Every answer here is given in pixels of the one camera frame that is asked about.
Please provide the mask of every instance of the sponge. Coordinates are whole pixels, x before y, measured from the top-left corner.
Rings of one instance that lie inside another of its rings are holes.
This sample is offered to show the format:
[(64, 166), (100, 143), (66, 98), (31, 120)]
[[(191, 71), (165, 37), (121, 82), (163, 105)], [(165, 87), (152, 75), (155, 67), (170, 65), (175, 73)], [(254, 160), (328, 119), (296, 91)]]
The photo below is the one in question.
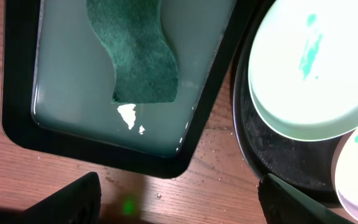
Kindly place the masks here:
[(161, 0), (87, 0), (91, 26), (116, 72), (112, 101), (164, 103), (175, 100), (178, 65), (165, 40)]

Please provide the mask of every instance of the black tray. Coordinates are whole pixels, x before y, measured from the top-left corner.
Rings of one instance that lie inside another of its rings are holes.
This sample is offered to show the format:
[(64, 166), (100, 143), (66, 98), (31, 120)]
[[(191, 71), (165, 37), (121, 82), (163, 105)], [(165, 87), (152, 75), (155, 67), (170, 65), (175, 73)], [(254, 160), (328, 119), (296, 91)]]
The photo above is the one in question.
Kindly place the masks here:
[(40, 128), (31, 117), (40, 0), (6, 0), (2, 127), (21, 147), (161, 178), (186, 170), (258, 0), (238, 0), (193, 119), (175, 157), (158, 157)]
[(260, 180), (268, 173), (275, 174), (316, 201), (337, 207), (340, 203), (331, 182), (331, 162), (341, 137), (320, 142), (287, 139), (262, 121), (250, 97), (250, 50), (259, 25), (274, 2), (259, 2), (234, 61), (232, 111), (237, 140), (249, 167)]

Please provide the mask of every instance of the wood grain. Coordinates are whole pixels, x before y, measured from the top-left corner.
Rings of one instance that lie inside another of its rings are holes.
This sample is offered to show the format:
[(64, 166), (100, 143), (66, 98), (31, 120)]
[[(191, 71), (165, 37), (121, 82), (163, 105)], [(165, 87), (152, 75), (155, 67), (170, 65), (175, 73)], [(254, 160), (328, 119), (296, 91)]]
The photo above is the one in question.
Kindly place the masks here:
[[(0, 0), (0, 114), (3, 12)], [(152, 223), (265, 223), (258, 180), (244, 162), (234, 134), (229, 77), (230, 72), (188, 170), (175, 179), (23, 149), (4, 135), (0, 123), (0, 208), (25, 210), (95, 171), (102, 185), (105, 220), (117, 218), (123, 195), (132, 194), (139, 199), (140, 217)]]

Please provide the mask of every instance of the black round tray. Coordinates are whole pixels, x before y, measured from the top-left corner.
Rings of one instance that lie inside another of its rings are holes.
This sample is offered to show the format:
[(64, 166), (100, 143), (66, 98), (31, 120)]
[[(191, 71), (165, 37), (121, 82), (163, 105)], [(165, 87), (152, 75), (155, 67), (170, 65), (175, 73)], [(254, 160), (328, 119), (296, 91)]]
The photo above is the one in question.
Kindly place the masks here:
[(331, 161), (341, 137), (320, 142), (285, 138), (262, 121), (249, 94), (250, 50), (259, 25), (274, 2), (260, 1), (234, 59), (232, 111), (237, 140), (245, 160), (259, 179), (272, 173), (314, 200), (338, 207), (340, 203), (331, 182)]

